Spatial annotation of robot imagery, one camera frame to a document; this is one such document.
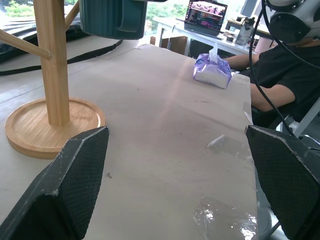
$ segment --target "plastic wrap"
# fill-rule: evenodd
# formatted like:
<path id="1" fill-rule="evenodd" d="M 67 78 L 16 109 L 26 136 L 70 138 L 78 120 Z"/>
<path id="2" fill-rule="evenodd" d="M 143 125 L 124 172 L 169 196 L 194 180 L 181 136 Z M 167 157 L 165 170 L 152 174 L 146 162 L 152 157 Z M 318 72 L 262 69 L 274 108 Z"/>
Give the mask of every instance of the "plastic wrap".
<path id="1" fill-rule="evenodd" d="M 224 134 L 211 141 L 206 147 L 215 153 L 225 152 L 237 158 L 252 159 L 247 142 L 240 142 Z"/>
<path id="2" fill-rule="evenodd" d="M 252 240 L 257 233 L 255 216 L 208 196 L 193 211 L 193 222 L 205 240 Z"/>

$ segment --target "tissue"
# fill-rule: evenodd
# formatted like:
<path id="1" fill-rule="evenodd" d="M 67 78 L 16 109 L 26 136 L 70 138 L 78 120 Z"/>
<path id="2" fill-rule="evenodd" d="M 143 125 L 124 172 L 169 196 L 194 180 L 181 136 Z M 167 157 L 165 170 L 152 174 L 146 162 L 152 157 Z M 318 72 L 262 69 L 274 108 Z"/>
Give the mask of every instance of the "tissue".
<path id="1" fill-rule="evenodd" d="M 226 89 L 231 78 L 230 66 L 219 57 L 217 45 L 209 54 L 200 54 L 194 64 L 193 79 L 196 81 Z"/>

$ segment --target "round wooden base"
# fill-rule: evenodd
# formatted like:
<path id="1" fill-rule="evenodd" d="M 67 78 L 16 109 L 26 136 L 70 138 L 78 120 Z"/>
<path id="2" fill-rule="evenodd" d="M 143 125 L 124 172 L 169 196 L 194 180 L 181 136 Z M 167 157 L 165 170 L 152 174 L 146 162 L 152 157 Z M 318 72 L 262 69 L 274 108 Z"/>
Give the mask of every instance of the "round wooden base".
<path id="1" fill-rule="evenodd" d="M 69 108 L 70 122 L 61 127 L 49 124 L 45 99 L 19 107 L 5 123 L 10 145 L 33 158 L 54 159 L 70 138 L 106 125 L 103 112 L 89 102 L 70 98 Z"/>

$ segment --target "wooden stand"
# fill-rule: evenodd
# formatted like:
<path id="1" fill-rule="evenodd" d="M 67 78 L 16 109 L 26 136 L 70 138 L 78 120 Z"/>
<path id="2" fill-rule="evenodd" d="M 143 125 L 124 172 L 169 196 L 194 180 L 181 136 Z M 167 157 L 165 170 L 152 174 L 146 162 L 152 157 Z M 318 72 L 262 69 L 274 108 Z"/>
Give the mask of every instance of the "wooden stand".
<path id="1" fill-rule="evenodd" d="M 65 18 L 64 0 L 34 0 L 39 47 L 0 29 L 0 41 L 41 57 L 45 99 L 16 109 L 5 123 L 10 145 L 34 158 L 53 159 L 66 141 L 106 124 L 95 105 L 69 99 L 66 29 L 79 12 L 77 2 Z"/>

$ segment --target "wooden table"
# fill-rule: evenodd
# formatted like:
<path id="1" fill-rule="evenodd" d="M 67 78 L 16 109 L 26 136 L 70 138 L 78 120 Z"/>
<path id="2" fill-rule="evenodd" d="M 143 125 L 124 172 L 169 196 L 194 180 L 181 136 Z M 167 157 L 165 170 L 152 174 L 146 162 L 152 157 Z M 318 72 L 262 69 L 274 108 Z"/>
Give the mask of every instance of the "wooden table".
<path id="1" fill-rule="evenodd" d="M 97 103 L 110 129 L 85 239 L 202 240 L 193 223 L 202 195 L 256 216 L 254 165 L 244 134 L 249 79 L 236 75 L 223 90 L 193 80 L 192 58 L 151 45 L 121 49 L 68 66 L 70 96 Z M 43 97 L 44 89 L 40 71 L 0 77 L 0 93 L 14 93 L 15 84 L 26 82 L 20 94 L 0 103 L 2 125 L 18 106 Z M 229 139 L 225 145 L 207 148 L 221 135 Z M 15 151 L 3 127 L 0 150 L 1 222 L 51 161 Z M 233 239 L 229 229 L 223 226 L 219 239 Z"/>

